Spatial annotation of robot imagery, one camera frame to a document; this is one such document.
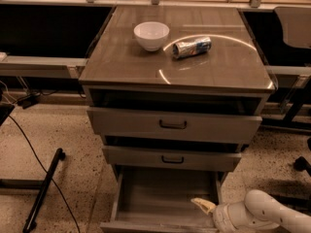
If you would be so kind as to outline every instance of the soda can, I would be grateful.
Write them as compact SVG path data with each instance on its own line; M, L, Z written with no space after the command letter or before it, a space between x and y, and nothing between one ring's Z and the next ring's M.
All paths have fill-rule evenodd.
M173 45L173 56L185 58L208 51L212 47L211 38L199 37L191 42L178 42Z

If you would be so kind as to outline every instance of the drawer handle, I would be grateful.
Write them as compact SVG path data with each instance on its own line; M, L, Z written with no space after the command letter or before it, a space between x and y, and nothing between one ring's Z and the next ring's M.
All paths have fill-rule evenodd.
M174 123L166 123L162 120L158 122L159 126L161 128L172 128L172 129L186 129L187 128L187 122L184 121L183 123L180 124L174 124Z
M163 163L168 163L168 164L183 164L184 163L184 158L182 157L181 160L169 160L169 159L165 159L164 156L161 157L162 158L162 162Z

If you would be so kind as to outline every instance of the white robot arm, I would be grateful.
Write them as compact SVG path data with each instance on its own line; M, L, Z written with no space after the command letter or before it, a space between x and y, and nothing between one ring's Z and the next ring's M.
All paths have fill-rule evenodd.
M239 228L273 229L282 225L292 233L311 233L311 217L283 206L261 190L249 191L244 201L214 205L200 198L191 200L205 214L213 213L215 226L222 233Z

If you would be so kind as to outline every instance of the cabinet top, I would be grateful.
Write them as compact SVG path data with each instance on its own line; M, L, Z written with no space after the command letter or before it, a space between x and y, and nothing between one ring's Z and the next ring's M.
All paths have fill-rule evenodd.
M169 26L170 34L162 49L148 52L136 42L133 29L144 21L160 21ZM196 36L209 36L211 49L175 59L173 43ZM239 12L212 7L118 6L80 82L265 92L274 89Z

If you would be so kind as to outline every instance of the bowl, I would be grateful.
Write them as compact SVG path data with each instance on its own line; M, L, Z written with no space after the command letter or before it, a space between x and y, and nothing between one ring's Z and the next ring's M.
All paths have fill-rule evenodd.
M148 51L160 49L169 34L169 27L161 22L147 21L138 24L134 28L134 34L138 44Z

